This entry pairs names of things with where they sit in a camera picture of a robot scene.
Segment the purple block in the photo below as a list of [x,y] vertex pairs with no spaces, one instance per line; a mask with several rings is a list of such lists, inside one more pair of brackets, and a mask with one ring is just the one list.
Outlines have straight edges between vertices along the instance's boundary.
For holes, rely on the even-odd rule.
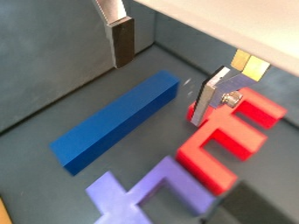
[[166,157],[130,192],[111,172],[89,187],[89,196],[103,214],[97,224],[153,223],[139,205],[154,196],[162,186],[171,188],[197,215],[207,212],[214,196],[174,159]]

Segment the blue rectangular prism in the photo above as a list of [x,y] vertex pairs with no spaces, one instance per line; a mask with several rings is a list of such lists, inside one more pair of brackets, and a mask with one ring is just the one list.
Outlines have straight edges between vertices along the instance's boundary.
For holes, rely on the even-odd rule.
[[51,143],[51,150],[73,175],[175,98],[178,86],[178,78],[159,72]]

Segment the yellow tag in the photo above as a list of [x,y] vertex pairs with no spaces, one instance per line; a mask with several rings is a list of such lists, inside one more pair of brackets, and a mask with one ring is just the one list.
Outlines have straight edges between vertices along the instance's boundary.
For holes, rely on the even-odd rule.
[[249,63],[250,54],[238,49],[234,60],[232,61],[232,66],[237,68],[241,72],[246,68]]
[[244,74],[254,81],[260,81],[270,67],[270,63],[256,56],[252,56],[244,70]]
[[248,52],[238,50],[232,61],[232,66],[254,81],[260,81],[270,67],[270,63],[257,56],[252,56]]

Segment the red e-shaped block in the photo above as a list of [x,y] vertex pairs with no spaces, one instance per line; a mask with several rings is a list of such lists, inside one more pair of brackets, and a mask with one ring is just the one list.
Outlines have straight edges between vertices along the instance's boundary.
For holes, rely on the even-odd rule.
[[[203,149],[205,144],[215,139],[245,161],[258,152],[268,136],[236,114],[244,113],[265,128],[272,128],[286,114],[285,108],[250,88],[244,88],[240,92],[244,94],[240,105],[236,108],[224,105],[213,111],[177,153],[177,160],[215,195],[221,195],[233,187],[238,176]],[[193,113],[194,104],[190,106],[189,120]]]

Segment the gray floor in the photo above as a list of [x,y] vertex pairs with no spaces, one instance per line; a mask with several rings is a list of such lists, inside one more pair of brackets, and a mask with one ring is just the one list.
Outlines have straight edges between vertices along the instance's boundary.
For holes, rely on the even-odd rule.
[[[181,79],[177,99],[109,152],[73,177],[53,155],[50,142],[85,121],[141,81],[167,69]],[[86,188],[113,171],[126,189],[195,132],[186,122],[189,105],[206,76],[159,47],[151,47],[122,70],[114,70],[57,102],[0,138],[0,193],[15,224],[94,223],[101,214]],[[261,152],[246,162],[210,142],[207,150],[257,188],[270,202],[299,221],[299,131],[282,121]],[[145,206],[154,223],[198,223],[178,199],[162,190]]]

